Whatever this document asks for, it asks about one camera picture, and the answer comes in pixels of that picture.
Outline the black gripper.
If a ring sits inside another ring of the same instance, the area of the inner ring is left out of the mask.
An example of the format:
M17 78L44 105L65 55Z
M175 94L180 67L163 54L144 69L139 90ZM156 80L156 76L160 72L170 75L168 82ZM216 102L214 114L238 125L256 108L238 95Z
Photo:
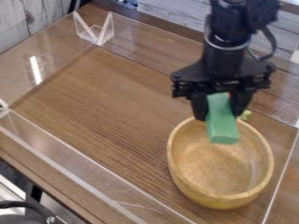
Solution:
M272 35L267 39L275 50L276 39ZM204 122L208 114L208 94L230 92L231 112L238 117L256 91L270 88L275 67L268 59L274 51L256 56L248 49L250 40L238 44L206 35L202 58L171 74L172 96L191 97L192 113L199 121Z

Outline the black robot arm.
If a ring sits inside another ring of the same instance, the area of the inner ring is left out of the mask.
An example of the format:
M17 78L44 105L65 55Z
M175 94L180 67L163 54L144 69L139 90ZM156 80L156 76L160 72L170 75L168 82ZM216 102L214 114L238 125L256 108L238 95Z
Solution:
M172 95L191 101L194 116L207 119L208 96L230 93L228 108L239 116L258 90L271 85L275 65L271 54L250 50L252 36L262 32L276 49L268 25L276 21L278 0L210 0L200 59L171 74Z

